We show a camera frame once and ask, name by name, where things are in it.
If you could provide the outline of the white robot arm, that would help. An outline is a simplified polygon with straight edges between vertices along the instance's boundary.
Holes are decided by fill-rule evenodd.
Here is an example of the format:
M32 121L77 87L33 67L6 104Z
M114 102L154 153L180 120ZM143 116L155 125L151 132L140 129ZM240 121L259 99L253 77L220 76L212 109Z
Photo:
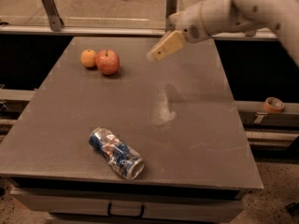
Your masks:
M206 0L168 17L172 29L151 48L150 61L159 61L222 33L267 28L276 35L299 66L299 4L296 0Z

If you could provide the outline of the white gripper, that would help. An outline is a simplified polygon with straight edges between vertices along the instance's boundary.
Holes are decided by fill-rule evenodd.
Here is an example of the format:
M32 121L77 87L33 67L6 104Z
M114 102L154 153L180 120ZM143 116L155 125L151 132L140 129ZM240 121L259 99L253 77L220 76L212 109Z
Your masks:
M205 27L203 16L204 3L200 2L185 10L169 16L175 31L168 31L160 41L147 53L150 62L159 61L184 48L188 43L208 40L211 34Z

